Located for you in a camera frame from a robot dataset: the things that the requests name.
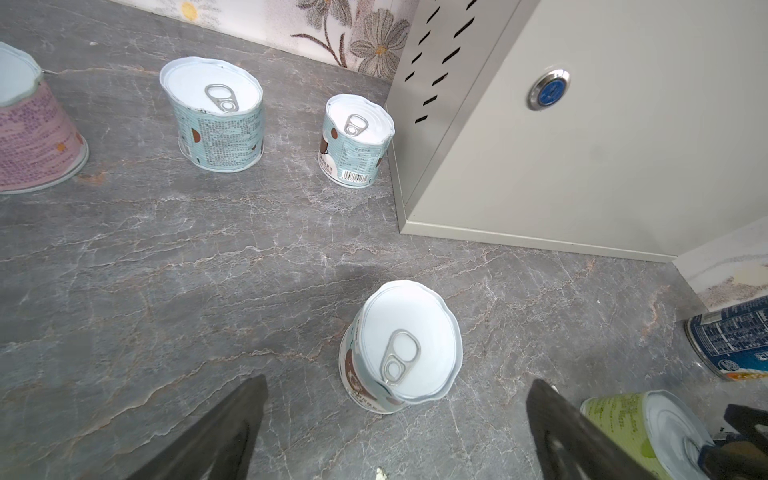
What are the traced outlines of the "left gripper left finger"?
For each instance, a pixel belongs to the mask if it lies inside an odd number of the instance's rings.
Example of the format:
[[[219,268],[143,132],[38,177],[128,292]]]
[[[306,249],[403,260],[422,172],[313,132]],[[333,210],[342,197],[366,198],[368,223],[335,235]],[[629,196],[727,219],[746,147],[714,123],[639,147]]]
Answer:
[[[245,380],[132,479],[245,479],[268,399],[266,377]]]

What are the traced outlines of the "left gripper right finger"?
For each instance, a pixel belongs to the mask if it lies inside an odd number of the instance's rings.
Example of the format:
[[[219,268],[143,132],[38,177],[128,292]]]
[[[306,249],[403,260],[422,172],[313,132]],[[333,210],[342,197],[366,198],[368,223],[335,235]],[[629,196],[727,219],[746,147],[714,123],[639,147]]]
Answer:
[[[545,479],[653,477],[546,381],[532,382],[526,413]]]

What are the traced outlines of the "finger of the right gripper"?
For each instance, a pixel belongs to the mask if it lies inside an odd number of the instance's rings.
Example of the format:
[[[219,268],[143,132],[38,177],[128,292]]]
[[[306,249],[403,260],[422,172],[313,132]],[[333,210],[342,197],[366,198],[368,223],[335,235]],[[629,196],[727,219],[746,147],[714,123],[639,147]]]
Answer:
[[[698,466],[709,479],[767,479],[767,412],[729,404],[724,420],[737,436],[703,447]]]

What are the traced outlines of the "green label can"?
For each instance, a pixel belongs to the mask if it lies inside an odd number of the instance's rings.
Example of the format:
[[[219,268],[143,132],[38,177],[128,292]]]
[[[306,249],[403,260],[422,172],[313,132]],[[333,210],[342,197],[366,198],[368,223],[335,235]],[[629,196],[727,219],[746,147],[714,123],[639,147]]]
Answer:
[[[698,459],[714,444],[702,421],[666,390],[593,397],[580,413],[657,479],[705,479]]]

